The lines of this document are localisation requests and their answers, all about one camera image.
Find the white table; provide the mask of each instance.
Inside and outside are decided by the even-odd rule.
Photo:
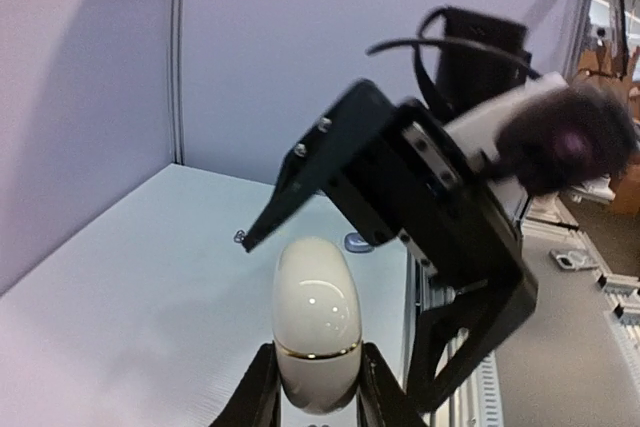
[[[271,187],[169,166],[0,299],[0,424],[207,426],[271,340],[277,256],[295,238],[353,230],[315,198],[251,255],[232,241]],[[400,377],[407,261],[400,243],[346,254],[365,340]],[[355,425],[285,403],[283,425]]]

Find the small blue object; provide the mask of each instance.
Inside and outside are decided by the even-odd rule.
[[[373,252],[373,246],[369,245],[357,232],[347,234],[344,238],[344,248],[352,254],[366,254]]]

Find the gold band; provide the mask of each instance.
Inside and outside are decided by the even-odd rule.
[[[303,359],[303,360],[328,360],[328,359],[335,359],[336,357],[342,357],[343,355],[347,355],[348,353],[353,352],[362,343],[362,339],[358,340],[357,342],[354,342],[346,349],[342,349],[337,352],[332,352],[330,354],[301,354],[300,352],[295,352],[293,350],[287,349],[284,345],[282,345],[276,339],[274,339],[273,342],[278,346],[280,351],[287,357],[293,357],[295,359]]]

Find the white capsule object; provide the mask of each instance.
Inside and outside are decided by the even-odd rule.
[[[357,388],[362,322],[351,272],[336,245],[308,237],[282,251],[272,323],[289,401],[318,415],[346,406]]]

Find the gray floor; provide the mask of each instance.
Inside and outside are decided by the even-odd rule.
[[[594,202],[562,201],[613,272],[640,276],[640,216],[612,214]]]

